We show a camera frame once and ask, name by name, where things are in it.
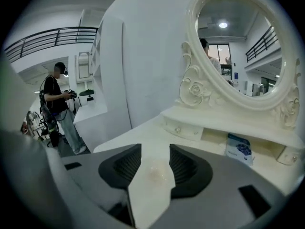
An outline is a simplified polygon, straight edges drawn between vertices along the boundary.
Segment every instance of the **man's hand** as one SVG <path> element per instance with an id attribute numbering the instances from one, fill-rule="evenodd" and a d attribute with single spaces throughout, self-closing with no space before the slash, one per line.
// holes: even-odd
<path id="1" fill-rule="evenodd" d="M 61 96 L 65 99 L 65 100 L 69 100 L 71 99 L 71 94 L 67 93 L 67 92 L 63 92 L 61 94 Z"/>

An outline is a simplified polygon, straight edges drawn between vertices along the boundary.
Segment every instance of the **blue jeans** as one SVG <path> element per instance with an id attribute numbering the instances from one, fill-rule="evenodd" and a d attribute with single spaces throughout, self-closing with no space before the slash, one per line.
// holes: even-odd
<path id="1" fill-rule="evenodd" d="M 78 154 L 82 146 L 86 146 L 84 141 L 78 135 L 78 132 L 73 124 L 74 114 L 69 110 L 64 110 L 55 116 L 56 120 L 61 124 L 65 137 L 72 148 L 74 154 Z"/>

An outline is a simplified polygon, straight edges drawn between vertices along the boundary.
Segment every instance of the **blue package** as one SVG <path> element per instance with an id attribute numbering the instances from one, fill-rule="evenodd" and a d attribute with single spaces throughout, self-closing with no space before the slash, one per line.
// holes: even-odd
<path id="1" fill-rule="evenodd" d="M 247 139 L 228 133 L 225 153 L 228 157 L 235 158 L 249 166 L 253 165 L 250 142 Z"/>

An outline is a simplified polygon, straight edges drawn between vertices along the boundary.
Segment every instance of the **ceiling light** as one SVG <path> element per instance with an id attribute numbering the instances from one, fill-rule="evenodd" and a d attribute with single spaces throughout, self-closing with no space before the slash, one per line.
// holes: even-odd
<path id="1" fill-rule="evenodd" d="M 227 26 L 228 26 L 228 24 L 225 22 L 219 24 L 220 28 L 226 28 Z"/>

